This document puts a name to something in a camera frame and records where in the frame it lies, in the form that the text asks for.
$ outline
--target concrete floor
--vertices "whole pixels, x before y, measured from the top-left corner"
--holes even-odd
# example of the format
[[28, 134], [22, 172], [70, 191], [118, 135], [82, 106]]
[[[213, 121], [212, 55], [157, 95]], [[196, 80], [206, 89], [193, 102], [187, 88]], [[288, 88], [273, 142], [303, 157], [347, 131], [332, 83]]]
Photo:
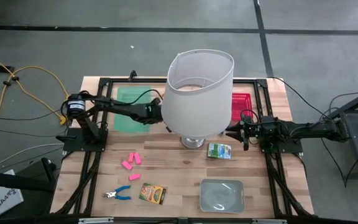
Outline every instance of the concrete floor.
[[[266, 29], [358, 30], [356, 0], [259, 0]], [[0, 23], [52, 26], [192, 27], [257, 29], [253, 0], [129, 0], [41, 1], [0, 0]], [[328, 108], [338, 94], [358, 91], [358, 35], [267, 35], [275, 77], [284, 78], [312, 105]], [[0, 30], [0, 61], [16, 68], [40, 65], [55, 72], [69, 92], [76, 92], [86, 75], [164, 76], [178, 52], [217, 49], [236, 61], [236, 77], [266, 77], [259, 34], [157, 32], [31, 32]], [[64, 94], [58, 83], [38, 70], [20, 75], [33, 94], [58, 108]], [[2, 82], [7, 75], [0, 74]], [[288, 90], [295, 122], [313, 122], [319, 114]], [[352, 98], [335, 102], [340, 106]], [[8, 89], [0, 116], [30, 118], [48, 111], [17, 86]], [[35, 121], [0, 121], [0, 129], [52, 135], [64, 129], [57, 117]], [[344, 172], [354, 162], [347, 143], [328, 142]], [[0, 133], [0, 160], [54, 138]], [[321, 217], [358, 221], [358, 180], [345, 189], [339, 172], [321, 141], [302, 141], [315, 213]], [[7, 161], [22, 161], [57, 147], [41, 148]], [[48, 155], [58, 164], [61, 152]], [[28, 162], [14, 166], [21, 170]]]

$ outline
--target white lamp shade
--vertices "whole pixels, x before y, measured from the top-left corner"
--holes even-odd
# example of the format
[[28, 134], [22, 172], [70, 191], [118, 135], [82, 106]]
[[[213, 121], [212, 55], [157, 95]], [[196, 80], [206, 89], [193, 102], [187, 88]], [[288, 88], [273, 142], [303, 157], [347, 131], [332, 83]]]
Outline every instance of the white lamp shade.
[[[231, 120], [233, 58], [218, 50], [177, 55], [169, 71], [162, 118], [184, 138], [204, 139], [224, 131]], [[197, 86], [195, 90], [181, 90]]]

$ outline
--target green mat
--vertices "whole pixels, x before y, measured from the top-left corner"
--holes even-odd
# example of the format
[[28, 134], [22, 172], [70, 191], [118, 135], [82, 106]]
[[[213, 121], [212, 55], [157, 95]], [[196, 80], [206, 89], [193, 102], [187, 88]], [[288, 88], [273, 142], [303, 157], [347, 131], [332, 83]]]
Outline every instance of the green mat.
[[[117, 100], [125, 103], [130, 103], [136, 100], [142, 93], [150, 90], [150, 86], [128, 86], [119, 87], [117, 91]], [[150, 103], [151, 94], [150, 92], [143, 95], [136, 103]], [[140, 124], [132, 120], [128, 116], [115, 114], [114, 117], [114, 129], [121, 132], [127, 133], [147, 133], [150, 129], [149, 124]]]

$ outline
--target wooden table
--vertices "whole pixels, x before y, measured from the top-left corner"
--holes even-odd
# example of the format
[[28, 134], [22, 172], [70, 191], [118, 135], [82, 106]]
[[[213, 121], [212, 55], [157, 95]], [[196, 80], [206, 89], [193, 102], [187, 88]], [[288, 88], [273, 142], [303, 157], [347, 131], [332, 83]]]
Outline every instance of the wooden table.
[[[100, 77], [84, 77], [81, 90], [96, 94]], [[268, 89], [273, 114], [280, 119], [290, 121], [291, 111], [284, 84], [268, 79]], [[117, 97], [120, 86], [146, 85], [163, 93], [163, 83], [115, 83], [112, 97]], [[251, 93], [252, 107], [256, 109], [254, 88], [248, 84], [235, 84], [234, 92]], [[262, 100], [264, 114], [265, 102]], [[271, 218], [273, 217], [272, 199], [269, 190], [266, 163], [259, 145], [250, 144], [248, 151], [242, 150], [242, 143], [227, 136], [215, 136], [207, 139], [204, 147], [198, 150], [186, 150], [179, 136], [168, 133], [164, 123], [154, 124], [147, 134], [121, 133], [114, 130], [114, 114], [109, 114], [108, 145], [102, 153], [98, 180], [94, 195], [92, 216], [98, 217], [219, 217], [219, 218]], [[232, 159], [219, 160], [206, 158], [206, 145], [219, 142], [232, 146]], [[139, 152], [143, 163], [134, 166], [131, 171], [124, 169], [121, 161], [128, 158], [129, 152]], [[283, 154], [283, 165], [287, 184], [302, 206], [313, 213], [308, 184], [303, 166], [292, 154]], [[74, 152], [62, 164], [51, 212], [57, 211], [69, 199], [80, 179], [84, 152]], [[129, 182], [131, 174], [142, 174], [141, 179]], [[200, 210], [200, 182], [205, 179], [240, 180], [244, 184], [246, 210], [243, 213], [206, 213]], [[139, 199], [142, 184], [150, 183], [167, 187], [163, 205], [157, 205]], [[131, 189], [122, 192], [132, 200], [122, 201], [102, 198], [102, 194], [122, 185], [131, 185]], [[278, 199], [282, 211], [282, 194]], [[85, 207], [88, 188], [85, 189], [82, 209]]]

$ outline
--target blue pliers handle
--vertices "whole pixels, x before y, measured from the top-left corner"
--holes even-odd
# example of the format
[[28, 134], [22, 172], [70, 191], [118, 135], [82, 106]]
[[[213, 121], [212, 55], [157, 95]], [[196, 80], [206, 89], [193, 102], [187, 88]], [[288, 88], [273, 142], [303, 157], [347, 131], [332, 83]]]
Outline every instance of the blue pliers handle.
[[122, 187], [119, 187], [116, 190], [114, 190], [115, 198], [118, 199], [118, 200], [130, 200], [131, 199], [130, 196], [123, 197], [123, 196], [118, 195], [118, 193], [120, 191], [125, 190], [125, 189], [129, 189], [130, 187], [131, 187], [130, 185], [126, 185], [126, 186], [122, 186]]

